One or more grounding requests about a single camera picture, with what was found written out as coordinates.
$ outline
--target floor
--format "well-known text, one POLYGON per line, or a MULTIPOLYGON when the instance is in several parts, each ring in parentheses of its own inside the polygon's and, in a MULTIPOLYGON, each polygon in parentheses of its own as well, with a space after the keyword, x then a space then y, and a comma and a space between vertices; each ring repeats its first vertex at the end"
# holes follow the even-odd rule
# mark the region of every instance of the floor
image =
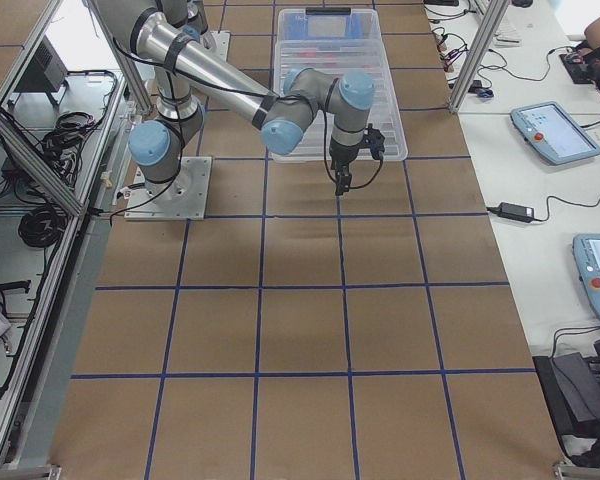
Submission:
MULTIPOLYGON (((293 4, 205 3, 229 61, 269 83, 293 4)), ((409 157, 336 200, 320 162, 271 161, 207 102, 186 152, 215 157, 207 219, 111 232, 51 455, 63 479, 553 478, 424 8, 359 6, 380 16, 409 157)), ((354 182, 375 168, 354 164, 354 182)))

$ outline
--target black electronic device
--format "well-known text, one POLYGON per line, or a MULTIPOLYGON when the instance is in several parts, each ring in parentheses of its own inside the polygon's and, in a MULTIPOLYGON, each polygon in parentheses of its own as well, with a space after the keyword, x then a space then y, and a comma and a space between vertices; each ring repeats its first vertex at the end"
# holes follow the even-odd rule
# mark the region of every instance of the black electronic device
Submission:
POLYGON ((570 61, 570 55, 563 53, 560 55, 562 65, 571 77, 571 81, 576 85, 586 85, 591 83, 589 72, 587 72, 587 66, 585 63, 574 63, 570 61))
POLYGON ((437 5, 439 7, 457 7, 460 5, 459 0, 424 0, 425 5, 437 5))
POLYGON ((66 77, 67 67, 49 39, 44 37, 14 91, 16 93, 54 93, 60 90, 66 77))
POLYGON ((600 375, 579 353, 533 357, 557 435, 600 438, 600 375))

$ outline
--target robotic arm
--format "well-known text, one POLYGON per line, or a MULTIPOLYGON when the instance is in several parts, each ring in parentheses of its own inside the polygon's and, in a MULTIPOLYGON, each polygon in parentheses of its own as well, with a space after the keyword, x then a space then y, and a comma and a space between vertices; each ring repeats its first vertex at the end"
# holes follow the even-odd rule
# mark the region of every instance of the robotic arm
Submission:
POLYGON ((367 126, 374 85, 366 73, 336 78, 310 68, 294 69, 286 77, 285 96, 280 96, 198 43, 199 34, 204 39, 208 29, 200 0, 94 3, 119 45, 159 64, 159 120, 136 127, 130 138, 131 152, 149 184, 177 177, 179 150, 202 127, 202 107, 192 86, 248 120, 260 130, 266 147, 280 155, 293 151, 319 110, 332 113, 329 152, 337 195, 349 190, 349 164, 361 148, 371 148, 374 158, 381 158, 383 137, 367 126))

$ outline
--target white table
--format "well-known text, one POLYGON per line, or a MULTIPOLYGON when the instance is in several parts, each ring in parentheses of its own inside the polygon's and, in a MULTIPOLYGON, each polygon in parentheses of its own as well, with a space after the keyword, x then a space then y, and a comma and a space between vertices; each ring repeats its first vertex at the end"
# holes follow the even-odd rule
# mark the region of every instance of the white table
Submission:
MULTIPOLYGON (((452 14, 461 12, 468 6, 461 3, 457 9, 441 9, 435 11, 452 14)), ((546 54, 549 50, 570 45, 570 41, 558 24, 553 10, 547 0, 536 0, 529 8, 509 7, 507 17, 516 26, 523 43, 518 47, 493 47, 507 60, 507 68, 514 74, 522 77, 541 78, 547 71, 546 54)), ((476 14, 467 14, 459 19, 445 21, 439 25, 447 33, 454 33, 462 37, 471 46, 473 37, 479 26, 476 14)), ((446 45, 448 49, 460 47, 462 42, 450 37, 446 45)), ((482 74, 493 82, 493 99, 484 100, 476 95, 469 94, 465 98, 461 113, 509 113, 516 107, 531 105, 549 100, 556 101, 570 114, 600 114, 600 94, 593 85, 575 85, 562 66, 559 54, 566 53, 562 49, 550 55, 551 69, 546 79, 541 82, 531 82, 514 78, 507 72, 487 71, 482 74)), ((460 57, 455 63, 454 73, 449 73, 449 79, 458 76, 465 56, 460 57)), ((496 54, 487 53, 482 61, 483 65, 502 65, 502 59, 496 54)))
MULTIPOLYGON (((597 116, 575 117, 581 124, 597 116)), ((508 115, 460 115, 480 188, 489 206, 510 202, 546 216, 545 199, 557 195, 578 203, 600 197, 600 156, 560 167, 545 163, 515 130, 508 115)), ((600 145, 600 126, 589 130, 600 145)), ((600 206, 580 208, 552 201, 544 224, 491 216, 527 341, 533 354, 548 354, 555 330, 599 325, 589 306, 571 252, 579 233, 600 233, 600 206)), ((573 337, 589 351, 600 335, 573 337)))

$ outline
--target clear plastic bin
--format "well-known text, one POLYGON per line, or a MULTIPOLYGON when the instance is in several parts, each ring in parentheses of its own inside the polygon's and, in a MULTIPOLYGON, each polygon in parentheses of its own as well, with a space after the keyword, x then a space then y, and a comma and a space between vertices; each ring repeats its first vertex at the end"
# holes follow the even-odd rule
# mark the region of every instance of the clear plastic bin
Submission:
MULTIPOLYGON (((406 158, 407 142, 375 10, 352 9, 345 15, 308 15, 305 9, 282 10, 275 47, 276 92, 281 91, 289 70, 297 66, 338 76, 360 69, 371 75, 376 93, 369 122, 386 137, 384 158, 387 161, 406 158)), ((328 115, 327 123, 328 142, 331 115, 328 115)), ((319 114, 296 149, 289 155, 274 155, 274 159, 282 162, 322 160, 323 135, 324 122, 319 114)), ((361 150, 358 159, 370 160, 369 150, 361 150)))

